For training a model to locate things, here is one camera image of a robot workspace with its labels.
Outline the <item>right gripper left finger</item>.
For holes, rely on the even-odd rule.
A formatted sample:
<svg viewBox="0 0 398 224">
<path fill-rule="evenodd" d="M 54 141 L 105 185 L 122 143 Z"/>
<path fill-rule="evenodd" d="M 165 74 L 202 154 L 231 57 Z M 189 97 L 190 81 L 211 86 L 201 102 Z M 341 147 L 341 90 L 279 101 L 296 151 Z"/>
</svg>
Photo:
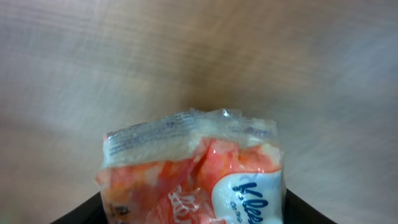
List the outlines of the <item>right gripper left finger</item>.
<svg viewBox="0 0 398 224">
<path fill-rule="evenodd" d="M 100 193 L 50 224 L 108 224 Z"/>
</svg>

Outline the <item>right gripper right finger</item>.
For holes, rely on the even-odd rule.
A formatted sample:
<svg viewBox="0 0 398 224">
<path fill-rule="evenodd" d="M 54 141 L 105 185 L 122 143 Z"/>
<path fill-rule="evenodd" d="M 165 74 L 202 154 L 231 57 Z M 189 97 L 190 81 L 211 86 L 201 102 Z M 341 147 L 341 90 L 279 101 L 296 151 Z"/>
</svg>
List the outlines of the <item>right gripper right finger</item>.
<svg viewBox="0 0 398 224">
<path fill-rule="evenodd" d="M 292 191 L 285 195 L 284 224 L 336 224 Z"/>
</svg>

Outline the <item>small red white carton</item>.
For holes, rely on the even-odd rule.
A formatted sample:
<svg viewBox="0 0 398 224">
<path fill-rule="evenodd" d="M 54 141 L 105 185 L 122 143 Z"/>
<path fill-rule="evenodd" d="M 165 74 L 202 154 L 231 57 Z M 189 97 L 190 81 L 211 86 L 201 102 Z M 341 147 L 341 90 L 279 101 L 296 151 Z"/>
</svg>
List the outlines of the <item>small red white carton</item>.
<svg viewBox="0 0 398 224">
<path fill-rule="evenodd" d="M 96 176 L 109 223 L 282 223 L 272 120 L 189 110 L 110 132 Z"/>
</svg>

